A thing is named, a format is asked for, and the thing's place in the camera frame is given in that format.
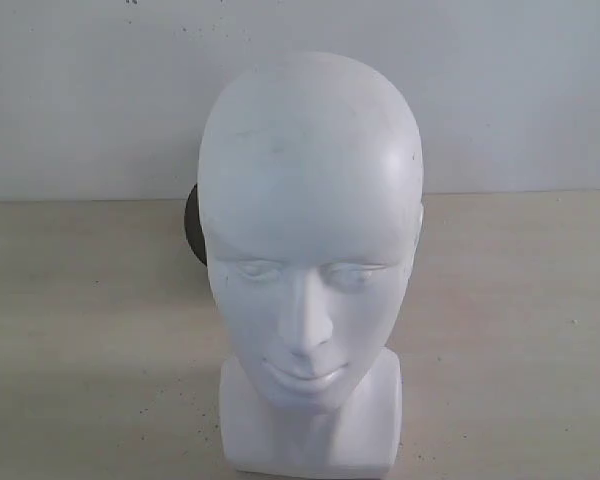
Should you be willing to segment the black helmet with visor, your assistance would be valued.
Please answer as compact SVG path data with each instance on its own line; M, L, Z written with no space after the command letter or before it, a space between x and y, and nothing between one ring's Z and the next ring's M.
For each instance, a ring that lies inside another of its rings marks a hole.
M198 185L195 184L189 193L184 209L184 232L187 243L195 257L207 265L204 234L199 217Z

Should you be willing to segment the white mannequin head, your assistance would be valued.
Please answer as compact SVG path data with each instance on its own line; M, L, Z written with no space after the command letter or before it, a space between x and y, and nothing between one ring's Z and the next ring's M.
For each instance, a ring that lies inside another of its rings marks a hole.
M385 477L402 425L387 342L424 212L406 100L333 53L254 67L211 111L197 187L232 350L219 384L226 459L289 477Z

